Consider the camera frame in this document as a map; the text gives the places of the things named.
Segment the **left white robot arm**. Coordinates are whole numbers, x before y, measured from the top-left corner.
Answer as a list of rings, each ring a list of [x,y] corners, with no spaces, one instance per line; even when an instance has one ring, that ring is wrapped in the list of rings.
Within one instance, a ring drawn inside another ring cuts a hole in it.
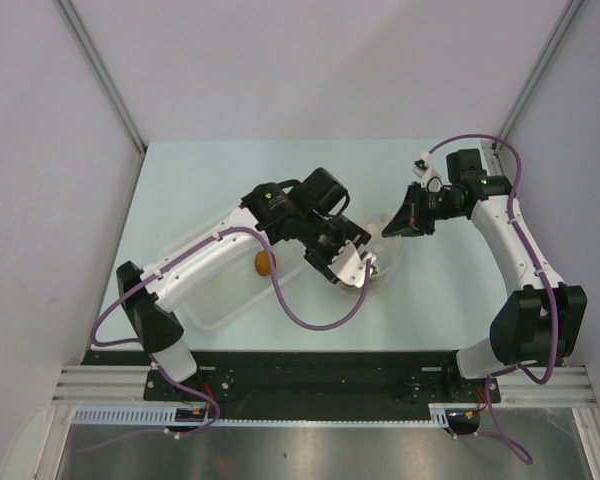
[[[176,308],[254,247],[270,257],[274,245],[297,241],[305,261],[330,283],[367,292],[377,257],[366,247],[370,233],[345,216],[349,202],[348,190],[322,167],[304,180],[261,183],[200,238],[165,259],[118,267],[121,307],[144,352],[166,373],[171,393],[187,400],[201,387]]]

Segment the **clear zip top bag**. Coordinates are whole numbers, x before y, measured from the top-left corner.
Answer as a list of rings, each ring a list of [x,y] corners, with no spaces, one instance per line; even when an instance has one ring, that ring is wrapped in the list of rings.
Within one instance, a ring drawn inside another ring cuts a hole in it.
[[[371,239],[359,250],[370,252],[376,256],[376,262],[371,270],[368,292],[371,293],[387,283],[397,270],[402,255],[403,243],[401,237],[383,237],[382,231],[391,220],[386,212],[375,212],[355,219],[355,223],[371,234]]]

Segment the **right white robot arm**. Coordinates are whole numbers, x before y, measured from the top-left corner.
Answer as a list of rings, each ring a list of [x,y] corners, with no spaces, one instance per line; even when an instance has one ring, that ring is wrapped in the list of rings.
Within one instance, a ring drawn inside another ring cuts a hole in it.
[[[464,401],[477,389],[477,379],[528,372],[542,364],[545,384],[557,361],[576,346],[588,299],[579,285],[569,285],[551,267],[522,216],[509,179],[490,175],[477,149],[462,149],[446,158],[448,179],[432,166],[431,153],[415,161],[417,177],[406,191],[383,237],[431,235],[438,222],[465,217],[486,241],[502,275],[508,298],[491,322],[487,337],[458,350],[457,367],[441,376],[443,393]]]

